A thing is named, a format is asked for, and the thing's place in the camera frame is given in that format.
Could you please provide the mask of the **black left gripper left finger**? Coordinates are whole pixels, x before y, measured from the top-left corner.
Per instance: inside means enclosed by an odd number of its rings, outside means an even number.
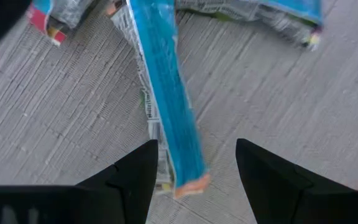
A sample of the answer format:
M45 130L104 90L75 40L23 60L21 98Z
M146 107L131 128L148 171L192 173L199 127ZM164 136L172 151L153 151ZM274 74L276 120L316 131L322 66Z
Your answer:
M0 185L0 223L145 223L157 161L149 140L76 185Z

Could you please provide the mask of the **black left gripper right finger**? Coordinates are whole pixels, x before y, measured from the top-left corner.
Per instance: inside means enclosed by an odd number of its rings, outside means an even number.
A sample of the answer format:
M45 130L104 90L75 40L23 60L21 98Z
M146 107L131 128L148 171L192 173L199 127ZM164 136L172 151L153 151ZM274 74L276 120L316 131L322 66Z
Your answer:
M358 190L246 139L236 142L236 161L257 223L358 223Z

